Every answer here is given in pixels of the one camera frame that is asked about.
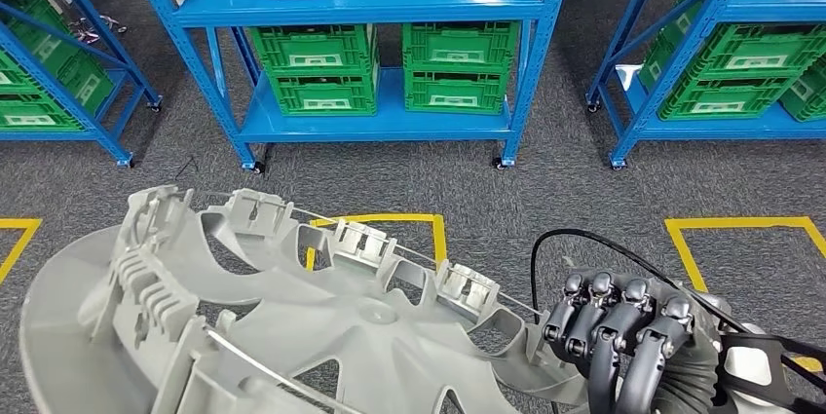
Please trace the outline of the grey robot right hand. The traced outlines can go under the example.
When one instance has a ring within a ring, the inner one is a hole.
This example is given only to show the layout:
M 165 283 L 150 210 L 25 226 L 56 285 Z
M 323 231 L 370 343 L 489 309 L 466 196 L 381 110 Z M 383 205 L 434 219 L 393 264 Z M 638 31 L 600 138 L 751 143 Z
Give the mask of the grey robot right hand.
M 591 413 L 709 413 L 717 324 L 681 287 L 579 268 L 565 281 L 544 339 L 585 378 Z

